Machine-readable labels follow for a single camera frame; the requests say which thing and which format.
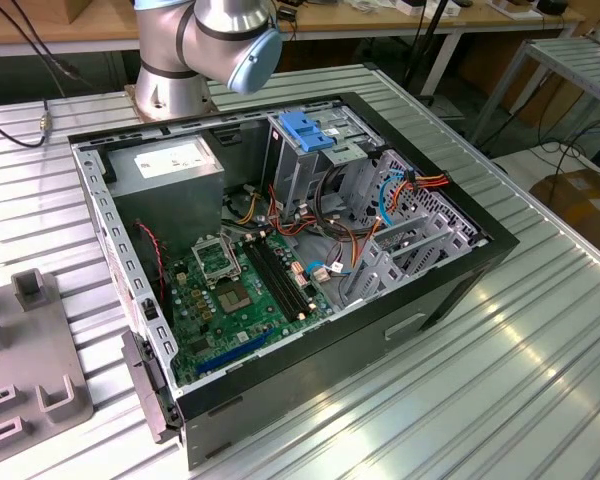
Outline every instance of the slotted aluminum table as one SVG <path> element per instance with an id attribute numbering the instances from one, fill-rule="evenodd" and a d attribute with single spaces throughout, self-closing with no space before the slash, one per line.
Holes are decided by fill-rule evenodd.
<path id="1" fill-rule="evenodd" d="M 529 82 L 525 92 L 520 95 L 512 110 L 524 104 L 548 70 L 557 73 L 600 101 L 600 44 L 589 38 L 525 41 L 480 111 L 475 130 L 469 139 L 471 143 L 475 144 L 476 140 L 480 138 L 491 115 L 500 105 L 504 94 L 528 58 L 538 61 L 541 67 L 534 75 L 535 81 Z"/>
<path id="2" fill-rule="evenodd" d="M 212 85 L 221 109 L 340 91 L 362 95 L 520 239 L 505 263 L 442 324 L 189 473 L 175 440 L 151 440 L 65 142 L 138 119 L 123 93 L 53 101 L 43 149 L 0 139 L 0 284 L 33 266 L 57 275 L 96 412 L 0 463 L 0 479 L 600 478 L 600 254 L 379 71 L 276 75 L 250 97 Z M 0 124 L 33 139 L 40 111 L 0 107 Z"/>

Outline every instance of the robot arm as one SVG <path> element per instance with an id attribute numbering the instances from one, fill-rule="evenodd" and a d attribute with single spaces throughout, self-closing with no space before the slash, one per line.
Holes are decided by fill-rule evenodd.
<path id="1" fill-rule="evenodd" d="M 156 120 L 203 113 L 207 78 L 243 94 L 262 88 L 282 51 L 268 6 L 266 0 L 136 0 L 140 110 Z"/>

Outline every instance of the desk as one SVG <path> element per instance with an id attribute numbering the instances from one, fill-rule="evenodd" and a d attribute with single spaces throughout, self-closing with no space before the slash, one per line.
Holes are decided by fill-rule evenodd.
<path id="1" fill-rule="evenodd" d="M 520 240 L 440 324 L 226 449 L 196 480 L 600 478 L 600 254 L 380 71 L 275 75 L 220 110 L 354 91 Z M 42 104 L 0 107 L 38 136 Z M 0 479 L 191 478 L 175 439 L 151 439 L 123 362 L 122 307 L 66 136 L 138 122 L 124 93 L 50 102 L 56 130 L 0 138 L 0 285 L 56 274 L 96 413 L 0 463 Z"/>
<path id="2" fill-rule="evenodd" d="M 447 35 L 429 78 L 422 90 L 432 95 L 444 73 L 458 41 L 464 33 L 506 32 L 521 30 L 562 30 L 561 36 L 571 36 L 584 17 L 568 9 L 562 17 L 516 21 L 497 12 L 485 0 L 475 0 L 474 6 L 462 9 L 460 15 L 442 19 L 436 34 Z M 297 40 L 327 40 L 333 38 L 364 38 L 415 35 L 420 18 L 404 15 L 394 9 L 380 9 L 365 14 L 341 3 L 336 6 L 303 5 L 298 9 Z M 423 28 L 429 24 L 425 18 Z M 137 50 L 138 29 L 129 0 L 94 0 L 71 24 L 58 25 L 35 22 L 40 37 L 54 53 Z M 292 29 L 281 22 L 285 39 Z M 0 57 L 31 55 L 31 49 L 13 27 L 0 16 Z"/>

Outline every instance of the gray plastic holder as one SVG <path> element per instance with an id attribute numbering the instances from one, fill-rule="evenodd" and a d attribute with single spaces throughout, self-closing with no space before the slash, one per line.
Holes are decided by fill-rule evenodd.
<path id="1" fill-rule="evenodd" d="M 0 288 L 0 461 L 92 414 L 55 278 L 13 275 Z"/>

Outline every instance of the expansion slot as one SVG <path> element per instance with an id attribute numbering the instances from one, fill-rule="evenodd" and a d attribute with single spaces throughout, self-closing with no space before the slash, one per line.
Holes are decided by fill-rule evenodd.
<path id="1" fill-rule="evenodd" d="M 273 333 L 273 330 L 263 333 L 259 337 L 253 338 L 248 342 L 237 346 L 236 348 L 229 350 L 228 352 L 223 353 L 222 355 L 218 355 L 217 357 L 212 358 L 211 360 L 207 360 L 206 362 L 202 362 L 196 365 L 196 372 L 198 375 L 201 375 L 205 372 L 211 372 L 216 368 L 220 368 L 223 365 L 226 365 L 233 360 L 246 355 L 247 353 L 251 353 L 258 348 L 264 345 L 264 342 L 267 340 L 267 337 Z"/>

